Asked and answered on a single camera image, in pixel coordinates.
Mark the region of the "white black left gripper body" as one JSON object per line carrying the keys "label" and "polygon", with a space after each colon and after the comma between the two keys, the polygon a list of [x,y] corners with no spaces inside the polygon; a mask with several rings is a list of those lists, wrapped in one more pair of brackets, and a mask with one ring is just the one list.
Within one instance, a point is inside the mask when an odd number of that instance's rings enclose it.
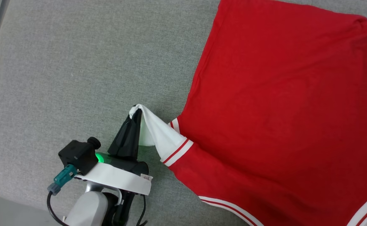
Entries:
{"label": "white black left gripper body", "polygon": [[149,195],[152,177],[147,163],[130,158],[113,158],[106,153],[96,153],[96,157],[98,163],[86,174],[86,192],[107,188]]}

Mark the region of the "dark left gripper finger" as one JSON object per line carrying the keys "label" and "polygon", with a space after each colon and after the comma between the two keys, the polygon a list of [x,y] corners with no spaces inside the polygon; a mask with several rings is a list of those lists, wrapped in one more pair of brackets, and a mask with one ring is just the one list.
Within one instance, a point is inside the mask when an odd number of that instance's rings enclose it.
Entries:
{"label": "dark left gripper finger", "polygon": [[132,133],[131,118],[127,118],[109,147],[108,153],[117,157],[133,157]]}
{"label": "dark left gripper finger", "polygon": [[133,148],[134,159],[138,158],[141,118],[142,118],[142,110],[137,109],[135,114],[132,116],[132,129],[133,129],[133,135],[134,135],[133,142],[132,142],[132,148]]}

